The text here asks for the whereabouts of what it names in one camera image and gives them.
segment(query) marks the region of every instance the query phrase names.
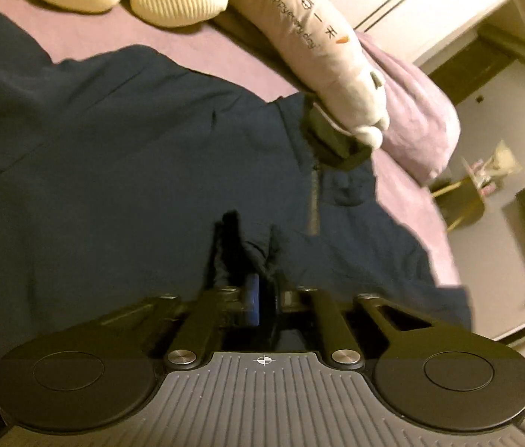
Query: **pink pillow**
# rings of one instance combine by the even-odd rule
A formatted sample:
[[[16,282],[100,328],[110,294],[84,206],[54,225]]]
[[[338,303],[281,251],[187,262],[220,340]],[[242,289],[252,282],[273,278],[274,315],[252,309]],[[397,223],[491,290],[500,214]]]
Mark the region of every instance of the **pink pillow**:
[[[356,32],[366,57],[386,78],[391,126],[382,148],[419,184],[446,168],[457,146],[460,124],[448,97],[413,64],[402,62]]]

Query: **long plush pillow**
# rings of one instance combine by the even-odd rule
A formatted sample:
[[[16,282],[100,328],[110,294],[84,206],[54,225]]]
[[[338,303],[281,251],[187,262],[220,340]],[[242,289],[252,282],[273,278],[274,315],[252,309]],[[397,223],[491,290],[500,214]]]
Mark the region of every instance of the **long plush pillow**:
[[[383,149],[421,185],[447,167],[460,134],[459,117],[448,97],[413,64],[381,50],[363,32],[357,36],[373,65],[386,77],[391,126]]]
[[[264,33],[338,123],[377,148],[389,125],[383,75],[329,0],[230,0]]]

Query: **garment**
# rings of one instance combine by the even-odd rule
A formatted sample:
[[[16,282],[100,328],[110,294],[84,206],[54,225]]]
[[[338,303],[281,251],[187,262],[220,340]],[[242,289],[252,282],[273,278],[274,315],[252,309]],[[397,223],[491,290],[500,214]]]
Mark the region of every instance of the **garment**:
[[[149,295],[195,298],[232,210],[270,276],[470,327],[464,290],[437,289],[376,202],[371,161],[319,168],[308,109],[143,46],[55,65],[0,14],[0,356]]]

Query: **pink bed sheet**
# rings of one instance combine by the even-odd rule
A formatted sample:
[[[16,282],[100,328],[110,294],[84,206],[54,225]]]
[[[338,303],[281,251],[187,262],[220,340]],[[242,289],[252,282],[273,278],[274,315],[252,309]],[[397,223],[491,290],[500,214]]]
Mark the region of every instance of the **pink bed sheet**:
[[[127,8],[121,4],[102,15],[79,15],[40,0],[0,0],[0,12],[32,35],[55,62],[142,44],[187,68],[243,86],[267,101],[297,91],[298,83],[289,72],[264,62],[208,23],[168,31],[142,22]],[[460,284],[446,228],[429,191],[418,187],[383,150],[373,154],[373,162],[379,202],[424,245],[436,282]]]

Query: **white plush toy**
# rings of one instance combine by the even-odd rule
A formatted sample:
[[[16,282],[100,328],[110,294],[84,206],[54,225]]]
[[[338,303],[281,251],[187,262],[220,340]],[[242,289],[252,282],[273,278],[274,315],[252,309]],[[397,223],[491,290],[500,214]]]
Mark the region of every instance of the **white plush toy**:
[[[105,12],[120,0],[45,0],[79,12]],[[331,125],[373,149],[389,126],[384,77],[365,58],[356,34],[329,0],[130,0],[157,26],[214,18],[229,3],[271,41],[293,72],[316,92]]]

